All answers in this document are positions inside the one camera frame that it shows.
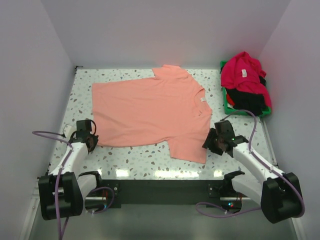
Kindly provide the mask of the salmon pink t shirt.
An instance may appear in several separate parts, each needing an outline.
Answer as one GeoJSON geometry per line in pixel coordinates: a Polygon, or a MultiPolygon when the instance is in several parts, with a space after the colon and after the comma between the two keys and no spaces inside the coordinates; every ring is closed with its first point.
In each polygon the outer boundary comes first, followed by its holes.
{"type": "Polygon", "coordinates": [[[185,69],[154,68],[153,77],[94,83],[92,113],[102,147],[167,142],[172,158],[204,164],[212,109],[185,69]]]}

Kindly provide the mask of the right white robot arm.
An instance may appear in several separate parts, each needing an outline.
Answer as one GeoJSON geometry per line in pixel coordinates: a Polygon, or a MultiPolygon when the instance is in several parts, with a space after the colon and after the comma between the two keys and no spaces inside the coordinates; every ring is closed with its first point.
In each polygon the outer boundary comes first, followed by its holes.
{"type": "Polygon", "coordinates": [[[253,137],[236,135],[229,120],[222,119],[209,130],[203,148],[212,153],[227,153],[248,170],[237,170],[224,176],[217,189],[221,196],[243,194],[260,205],[266,219],[275,224],[305,213],[298,177],[285,173],[265,160],[252,146],[253,137]]]}

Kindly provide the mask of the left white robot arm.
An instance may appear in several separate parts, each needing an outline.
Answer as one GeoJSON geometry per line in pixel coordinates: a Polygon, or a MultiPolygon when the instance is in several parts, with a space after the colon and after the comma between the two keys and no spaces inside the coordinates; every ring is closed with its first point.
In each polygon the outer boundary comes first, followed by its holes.
{"type": "Polygon", "coordinates": [[[96,123],[91,119],[78,120],[76,129],[63,130],[66,151],[58,166],[38,180],[41,215],[44,220],[79,216],[88,194],[99,196],[104,190],[101,174],[81,172],[81,164],[96,148],[96,123]]]}

